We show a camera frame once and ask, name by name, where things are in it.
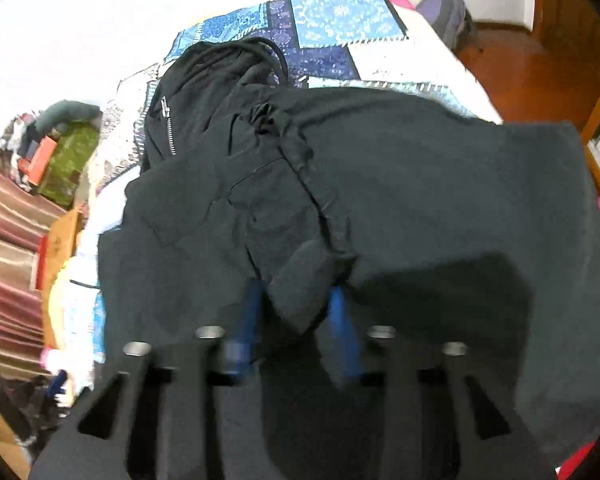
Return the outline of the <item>black zip hoodie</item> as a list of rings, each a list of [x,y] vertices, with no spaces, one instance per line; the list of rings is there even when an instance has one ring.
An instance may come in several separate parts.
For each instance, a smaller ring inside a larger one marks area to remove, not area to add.
[[[125,196],[98,248],[108,370],[265,284],[250,369],[215,390],[222,479],[373,479],[380,397],[343,378],[335,287],[442,356],[457,479],[550,479],[600,435],[600,210],[573,126],[298,88],[270,40],[200,42],[159,80]]]

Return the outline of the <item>brown cardboard box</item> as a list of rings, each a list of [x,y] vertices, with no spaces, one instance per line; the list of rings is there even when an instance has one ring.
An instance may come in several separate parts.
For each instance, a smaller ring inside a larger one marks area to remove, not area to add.
[[[57,275],[64,267],[76,249],[76,238],[81,231],[81,211],[72,208],[59,217],[51,226],[41,246],[40,266],[41,271],[41,311],[43,325],[43,339],[46,348],[56,348],[56,338],[50,320],[50,291],[56,281]]]

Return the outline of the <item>red striped curtain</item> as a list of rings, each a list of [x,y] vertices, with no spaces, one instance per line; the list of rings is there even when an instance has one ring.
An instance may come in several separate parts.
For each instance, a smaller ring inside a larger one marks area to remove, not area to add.
[[[35,289],[38,248],[64,211],[18,188],[0,166],[0,373],[27,380],[42,373],[42,299]]]

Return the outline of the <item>orange shoe box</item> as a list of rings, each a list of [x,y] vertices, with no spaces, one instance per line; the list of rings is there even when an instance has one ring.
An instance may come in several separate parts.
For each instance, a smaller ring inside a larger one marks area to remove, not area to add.
[[[18,160],[18,169],[30,185],[40,184],[56,148],[57,142],[51,136],[43,136],[40,142],[29,144],[27,153]]]

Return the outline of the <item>green patterned storage bag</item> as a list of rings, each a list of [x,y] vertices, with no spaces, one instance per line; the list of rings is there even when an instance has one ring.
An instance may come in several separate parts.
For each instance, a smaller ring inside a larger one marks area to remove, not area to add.
[[[81,174],[95,151],[98,131],[87,122],[70,122],[58,138],[41,182],[36,187],[42,195],[62,208],[70,208]]]

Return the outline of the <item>dark grey stuffed cushion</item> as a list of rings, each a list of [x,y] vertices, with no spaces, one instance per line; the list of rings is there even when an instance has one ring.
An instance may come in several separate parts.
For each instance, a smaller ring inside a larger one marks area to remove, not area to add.
[[[100,114],[100,108],[94,104],[79,101],[59,101],[36,116],[27,124],[29,136],[45,136],[53,128],[67,122],[91,122]]]

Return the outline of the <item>colourful patchwork quilt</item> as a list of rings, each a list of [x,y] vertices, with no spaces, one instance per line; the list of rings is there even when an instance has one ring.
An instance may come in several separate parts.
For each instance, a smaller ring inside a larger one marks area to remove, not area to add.
[[[452,112],[498,124],[502,118],[482,85],[437,32],[405,0],[271,0],[178,32],[166,56],[123,79],[107,105],[96,148],[86,165],[88,217],[76,246],[60,259],[50,298],[55,341],[42,353],[52,374],[64,370],[62,391],[74,398],[91,387],[104,360],[104,303],[97,281],[100,234],[121,223],[126,186],[140,174],[144,120],[163,73],[199,41],[262,37],[285,55],[300,88],[393,90],[436,101]]]

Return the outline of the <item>grey purple backpack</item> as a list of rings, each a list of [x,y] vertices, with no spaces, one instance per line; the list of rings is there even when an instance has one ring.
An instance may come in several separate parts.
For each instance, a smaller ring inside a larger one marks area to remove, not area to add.
[[[422,14],[440,40],[452,51],[475,37],[477,25],[465,0],[422,0],[416,11]]]

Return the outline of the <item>brown wooden door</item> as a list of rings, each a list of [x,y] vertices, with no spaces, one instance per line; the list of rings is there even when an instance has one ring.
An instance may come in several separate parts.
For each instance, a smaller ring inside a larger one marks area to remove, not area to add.
[[[600,14],[590,0],[534,0],[531,35],[548,50],[600,65]]]

